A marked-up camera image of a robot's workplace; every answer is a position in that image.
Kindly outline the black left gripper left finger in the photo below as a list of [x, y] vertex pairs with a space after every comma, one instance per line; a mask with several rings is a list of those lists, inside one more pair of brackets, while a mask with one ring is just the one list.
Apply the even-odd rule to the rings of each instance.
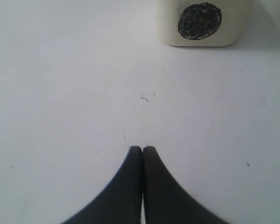
[[142, 206], [142, 162], [139, 146], [129, 148], [116, 175], [88, 205], [65, 224], [139, 224]]

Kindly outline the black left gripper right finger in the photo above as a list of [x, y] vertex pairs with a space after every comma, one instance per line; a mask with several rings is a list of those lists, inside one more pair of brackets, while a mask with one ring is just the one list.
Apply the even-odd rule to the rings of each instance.
[[180, 186], [153, 146], [143, 149], [142, 189], [147, 224], [227, 223]]

